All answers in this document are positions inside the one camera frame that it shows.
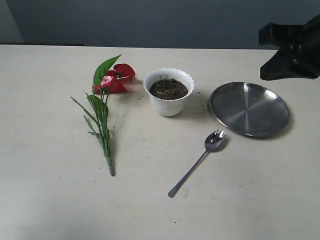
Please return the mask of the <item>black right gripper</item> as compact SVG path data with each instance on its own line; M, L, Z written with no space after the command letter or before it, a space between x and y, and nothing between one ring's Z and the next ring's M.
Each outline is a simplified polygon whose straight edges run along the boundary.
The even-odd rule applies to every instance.
M316 79L320 76L320 16L307 23L268 23L258 31L258 43L282 46L291 42L290 55L279 49L260 68L260 78L274 81L290 78Z

